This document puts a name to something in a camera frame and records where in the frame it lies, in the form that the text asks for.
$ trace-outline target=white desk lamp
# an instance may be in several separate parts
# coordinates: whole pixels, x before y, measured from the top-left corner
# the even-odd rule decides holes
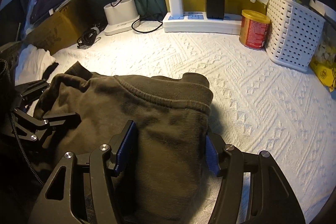
[[[105,35],[131,30],[132,23],[140,18],[134,0],[116,0],[105,5],[104,11],[108,22],[104,30]],[[140,21],[134,24],[133,27],[137,27],[139,24]]]

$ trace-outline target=tin can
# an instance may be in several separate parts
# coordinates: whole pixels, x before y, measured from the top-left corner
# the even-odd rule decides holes
[[[252,10],[243,10],[241,15],[239,41],[246,47],[260,50],[265,44],[270,18]]]

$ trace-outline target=yellow lid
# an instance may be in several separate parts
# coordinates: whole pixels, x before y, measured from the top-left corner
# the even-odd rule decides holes
[[[265,23],[265,24],[270,24],[271,20],[269,19],[269,17],[258,13],[256,11],[252,11],[252,10],[243,10],[241,11],[242,16],[260,22],[260,23]]]

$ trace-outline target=white charger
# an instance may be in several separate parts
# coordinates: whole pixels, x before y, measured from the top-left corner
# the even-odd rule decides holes
[[[183,0],[168,0],[170,15],[174,18],[183,16]]]

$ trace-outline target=metal screw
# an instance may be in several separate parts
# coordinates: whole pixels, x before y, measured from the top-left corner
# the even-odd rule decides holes
[[[234,148],[235,148],[235,147],[234,147],[233,144],[226,144],[226,145],[225,145],[225,149],[228,150],[228,151],[232,151],[232,150],[234,150]]]
[[[271,156],[271,154],[270,154],[268,151],[266,151],[266,150],[263,150],[263,151],[261,152],[261,155],[262,155],[264,158],[268,158],[269,156]]]
[[[66,152],[66,153],[64,154],[64,158],[69,159],[69,158],[71,158],[73,155],[74,155],[73,152]]]
[[[99,147],[99,149],[100,149],[101,151],[108,150],[109,148],[110,148],[110,146],[109,146],[108,144],[102,144],[102,145]]]

